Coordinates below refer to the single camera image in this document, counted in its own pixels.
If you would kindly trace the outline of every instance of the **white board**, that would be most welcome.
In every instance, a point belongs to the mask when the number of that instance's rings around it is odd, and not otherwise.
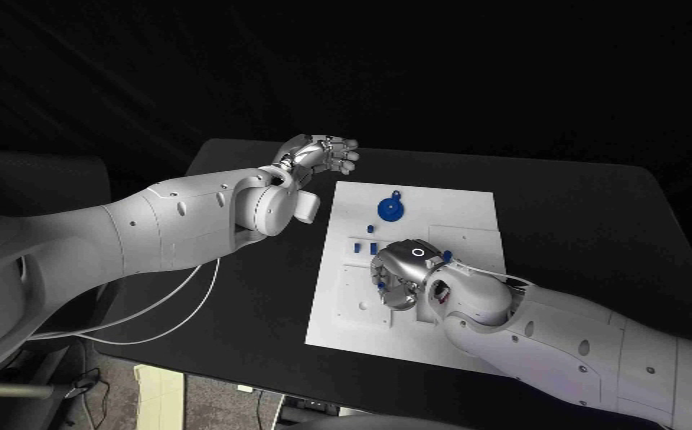
[[[378,204],[396,190],[404,216],[387,222]],[[381,303],[371,280],[371,243],[380,251],[416,238],[471,265],[507,273],[492,193],[338,182],[306,344],[505,375],[455,347],[421,303],[406,312]]]

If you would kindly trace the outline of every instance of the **floor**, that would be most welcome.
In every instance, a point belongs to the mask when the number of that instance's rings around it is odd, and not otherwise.
[[[139,384],[135,379],[133,362],[110,358],[94,351],[91,343],[73,346],[67,360],[77,366],[84,362],[87,352],[87,368],[101,368],[103,379],[112,384],[107,399],[107,417],[100,430],[136,430],[137,428],[137,395]],[[94,423],[103,418],[101,402],[106,385],[100,384],[86,395]],[[237,385],[218,380],[187,376],[185,396],[185,429],[187,430],[270,430],[274,422],[282,395],[264,392],[260,401],[260,417],[257,422],[257,404],[260,391],[238,391]],[[60,430],[91,430],[81,397],[74,399],[65,422]]]

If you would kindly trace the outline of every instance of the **robotic hand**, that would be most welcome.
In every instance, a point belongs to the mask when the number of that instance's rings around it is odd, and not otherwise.
[[[176,178],[119,202],[0,217],[0,361],[77,295],[137,273],[194,268],[312,223],[316,173],[355,169],[355,140],[299,135],[260,168]]]
[[[576,405],[692,429],[690,340],[471,267],[424,240],[384,248],[371,276],[383,303],[398,311],[427,305],[453,345],[509,377]]]

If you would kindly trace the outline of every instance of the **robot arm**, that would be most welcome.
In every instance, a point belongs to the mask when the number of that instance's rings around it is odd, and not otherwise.
[[[476,270],[423,240],[391,244],[371,265],[383,302],[429,305],[455,346],[509,377],[576,405],[692,429],[692,342]]]
[[[77,295],[129,275],[192,268],[312,223],[321,200],[302,188],[325,170],[349,174],[355,140],[299,135],[272,165],[168,180],[109,205],[0,217],[0,361]]]

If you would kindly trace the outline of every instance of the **small blue piece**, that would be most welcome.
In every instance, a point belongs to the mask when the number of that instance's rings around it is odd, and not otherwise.
[[[401,192],[393,192],[393,198],[385,198],[378,205],[378,215],[383,220],[396,222],[404,216],[404,204],[401,203]]]

